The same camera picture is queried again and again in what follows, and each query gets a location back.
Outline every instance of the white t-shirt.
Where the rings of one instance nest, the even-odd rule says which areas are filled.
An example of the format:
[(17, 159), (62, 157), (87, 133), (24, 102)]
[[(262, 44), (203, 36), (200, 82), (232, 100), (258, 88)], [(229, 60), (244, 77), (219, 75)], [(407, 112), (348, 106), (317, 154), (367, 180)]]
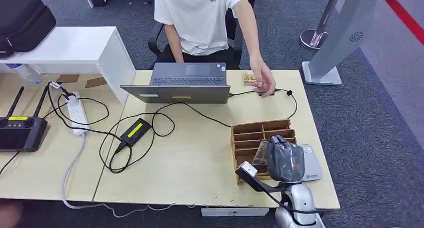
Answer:
[(154, 1), (154, 19), (175, 26), (183, 52), (209, 55), (228, 49), (225, 15), (240, 0)]

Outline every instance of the laptop lid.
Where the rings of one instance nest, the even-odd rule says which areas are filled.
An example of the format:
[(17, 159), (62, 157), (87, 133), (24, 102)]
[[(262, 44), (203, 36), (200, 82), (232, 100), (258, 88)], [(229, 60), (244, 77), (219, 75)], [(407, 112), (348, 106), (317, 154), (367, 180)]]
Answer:
[(230, 86), (121, 86), (145, 103), (227, 103)]

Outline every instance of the laptop keyboard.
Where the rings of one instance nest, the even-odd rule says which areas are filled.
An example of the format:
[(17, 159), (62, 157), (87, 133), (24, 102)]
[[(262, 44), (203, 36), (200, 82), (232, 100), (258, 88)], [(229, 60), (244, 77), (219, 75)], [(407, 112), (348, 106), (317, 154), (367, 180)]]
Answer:
[(152, 85), (224, 85), (223, 77), (155, 77)]

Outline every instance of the person's hand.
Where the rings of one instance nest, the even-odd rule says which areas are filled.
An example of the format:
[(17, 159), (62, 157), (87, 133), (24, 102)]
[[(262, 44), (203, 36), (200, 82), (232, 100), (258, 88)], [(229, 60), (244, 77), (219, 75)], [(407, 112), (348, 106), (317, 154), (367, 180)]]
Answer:
[(256, 79), (256, 84), (254, 85), (256, 88), (253, 90), (255, 92), (264, 92), (262, 97), (271, 95), (276, 88), (276, 81), (262, 57), (251, 58), (250, 66)]

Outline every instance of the cardboard organizer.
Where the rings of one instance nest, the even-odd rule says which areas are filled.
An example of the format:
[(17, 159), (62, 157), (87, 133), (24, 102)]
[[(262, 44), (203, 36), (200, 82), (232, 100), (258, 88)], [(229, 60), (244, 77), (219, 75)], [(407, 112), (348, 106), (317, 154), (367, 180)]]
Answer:
[[(271, 136), (281, 135), (289, 142), (296, 143), (295, 131), (290, 129), (290, 120), (276, 120), (235, 125), (231, 128), (231, 148), (234, 170), (247, 161), (252, 164), (261, 141)], [(252, 164), (257, 169), (256, 177), (270, 179), (266, 165)]]

